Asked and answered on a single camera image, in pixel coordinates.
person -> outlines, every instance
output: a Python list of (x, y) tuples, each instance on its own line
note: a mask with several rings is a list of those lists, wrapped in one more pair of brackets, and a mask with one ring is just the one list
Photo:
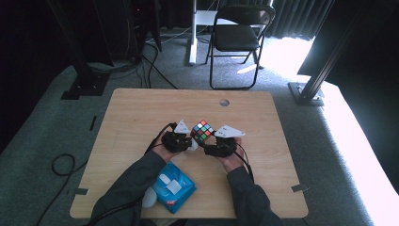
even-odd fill
[[(152, 186), (161, 169), (179, 153), (168, 151), (160, 136), (154, 147), (130, 166), (108, 191), (97, 200), (93, 207), (90, 222), (93, 225), (155, 225), (149, 219), (140, 219), (141, 198), (148, 187)], [(241, 138), (237, 137), (237, 153), (243, 156)], [(283, 225), (281, 219), (270, 208), (270, 200), (260, 186), (250, 179), (243, 161), (232, 154), (228, 157), (217, 157), (227, 172), (227, 180), (231, 188), (233, 208), (238, 225)], [(133, 202), (134, 205), (118, 212), (107, 211)]]

hand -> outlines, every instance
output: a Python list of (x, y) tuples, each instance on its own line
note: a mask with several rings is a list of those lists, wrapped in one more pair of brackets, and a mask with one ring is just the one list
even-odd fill
[(171, 153), (168, 151), (168, 149), (165, 148), (165, 146), (162, 144), (162, 137), (164, 136), (165, 133), (163, 133), (159, 138), (155, 141), (154, 147), (152, 150), (155, 153), (158, 153), (159, 156), (161, 156), (165, 162), (168, 162), (172, 157), (178, 155), (179, 153)]
[[(241, 138), (235, 137), (235, 142), (237, 143), (237, 150), (236, 152), (240, 154), (241, 157), (244, 155), (244, 151), (241, 148)], [(241, 160), (235, 153), (228, 157), (217, 157), (220, 163), (225, 168), (226, 172), (229, 173), (232, 170), (235, 170), (239, 167), (244, 166), (243, 160)]]

person's right arm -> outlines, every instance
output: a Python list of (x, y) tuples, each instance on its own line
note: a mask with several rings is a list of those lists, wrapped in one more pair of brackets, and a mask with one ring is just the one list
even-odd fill
[[(243, 156), (241, 138), (237, 138), (237, 153)], [(270, 208), (270, 200), (264, 190), (255, 185), (244, 167), (243, 161), (232, 154), (218, 158), (225, 168), (231, 188), (234, 212), (242, 226), (284, 225), (281, 219)]]

sleeve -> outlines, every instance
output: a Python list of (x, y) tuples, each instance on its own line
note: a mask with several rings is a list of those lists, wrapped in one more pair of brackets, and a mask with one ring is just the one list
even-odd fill
[[(91, 219), (117, 206), (134, 202), (156, 182), (165, 160), (150, 151), (129, 167), (94, 205)], [(139, 225), (141, 203), (100, 220), (96, 225)]]
[(241, 226), (284, 225), (270, 208), (264, 190), (254, 185), (246, 169), (240, 167), (228, 173), (234, 212)]

cube face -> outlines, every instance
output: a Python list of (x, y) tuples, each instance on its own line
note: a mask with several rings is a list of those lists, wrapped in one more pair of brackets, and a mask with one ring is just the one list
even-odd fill
[(214, 129), (210, 124), (206, 121), (200, 121), (194, 128), (191, 130), (190, 136), (199, 141), (205, 141), (208, 137), (212, 135)]

